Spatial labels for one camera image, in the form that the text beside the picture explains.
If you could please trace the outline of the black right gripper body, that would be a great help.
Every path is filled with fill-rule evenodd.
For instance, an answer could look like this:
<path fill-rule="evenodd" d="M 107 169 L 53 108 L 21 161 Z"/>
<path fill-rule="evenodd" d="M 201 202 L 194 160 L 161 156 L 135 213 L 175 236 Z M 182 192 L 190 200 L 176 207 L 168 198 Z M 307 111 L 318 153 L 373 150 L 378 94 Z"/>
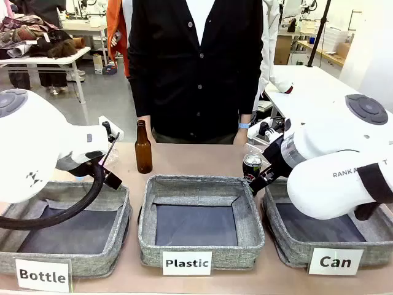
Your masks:
<path fill-rule="evenodd" d="M 288 178 L 292 172 L 293 168 L 285 161 L 281 152 L 283 144 L 292 139 L 292 135 L 286 139 L 281 135 L 264 150 L 263 156 L 270 163 L 270 166 L 263 171 L 263 178 L 267 185 L 280 177 Z"/>

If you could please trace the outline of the person's left hand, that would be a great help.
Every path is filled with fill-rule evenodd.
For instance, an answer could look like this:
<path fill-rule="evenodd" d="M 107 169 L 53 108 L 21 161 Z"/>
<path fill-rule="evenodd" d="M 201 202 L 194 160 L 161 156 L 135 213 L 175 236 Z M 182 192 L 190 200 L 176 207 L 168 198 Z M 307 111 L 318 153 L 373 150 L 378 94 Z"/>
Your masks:
<path fill-rule="evenodd" d="M 241 114 L 239 117 L 238 131 L 233 140 L 234 145 L 242 146 L 247 143 L 247 133 L 251 124 L 250 114 Z"/>

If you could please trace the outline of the person's right hand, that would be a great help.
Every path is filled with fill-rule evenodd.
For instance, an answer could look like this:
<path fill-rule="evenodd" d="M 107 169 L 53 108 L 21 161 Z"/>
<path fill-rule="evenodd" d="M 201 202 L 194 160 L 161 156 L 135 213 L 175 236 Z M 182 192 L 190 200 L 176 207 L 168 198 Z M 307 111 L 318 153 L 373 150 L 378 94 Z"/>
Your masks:
<path fill-rule="evenodd" d="M 145 116 L 144 121 L 146 124 L 147 137 L 148 137 L 150 143 L 156 144 L 157 142 L 154 138 L 154 133 L 153 133 L 154 128 L 152 126 L 151 116 Z"/>

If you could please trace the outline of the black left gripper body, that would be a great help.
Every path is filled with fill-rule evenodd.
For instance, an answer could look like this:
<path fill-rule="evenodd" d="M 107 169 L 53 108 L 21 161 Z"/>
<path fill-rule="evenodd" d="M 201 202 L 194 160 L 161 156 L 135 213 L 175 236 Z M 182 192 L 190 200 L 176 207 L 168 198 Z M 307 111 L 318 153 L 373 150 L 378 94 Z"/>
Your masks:
<path fill-rule="evenodd" d="M 104 184 L 113 189 L 118 189 L 122 184 L 122 180 L 102 165 L 101 160 L 103 157 L 104 156 L 101 155 L 94 159 L 88 159 L 84 163 L 76 163 L 71 159 L 70 155 L 67 155 L 57 161 L 56 168 L 58 170 L 67 171 L 76 177 L 93 177 L 93 167 L 98 166 L 103 170 Z"/>

